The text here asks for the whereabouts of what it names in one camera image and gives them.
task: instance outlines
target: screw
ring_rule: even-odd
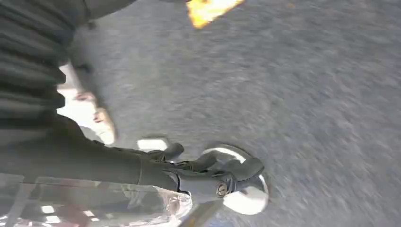
[[[219,197],[223,197],[227,194],[227,184],[226,183],[220,183],[217,187],[216,191],[217,195]]]

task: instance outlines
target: yellow object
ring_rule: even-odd
[[[192,0],[187,2],[189,17],[195,28],[201,29],[244,0]]]

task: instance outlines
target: black sleeve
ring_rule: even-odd
[[[0,173],[157,185],[150,176],[176,187],[157,165],[87,140],[56,113],[64,106],[58,66],[75,29],[131,2],[0,0]]]

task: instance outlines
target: gray pavement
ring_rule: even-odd
[[[179,3],[139,0],[75,49],[117,146],[167,135],[196,158],[226,141],[263,159],[267,210],[211,226],[398,227],[401,2],[246,0],[203,30]]]

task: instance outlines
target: white object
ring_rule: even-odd
[[[54,213],[54,208],[52,206],[42,206],[42,212],[45,214]]]
[[[58,216],[46,216],[47,223],[61,223]]]
[[[168,141],[165,138],[149,138],[137,141],[139,150],[149,152],[152,150],[165,150],[168,147]]]
[[[88,217],[93,217],[94,216],[94,214],[90,210],[86,210],[86,211],[84,211],[84,213]]]

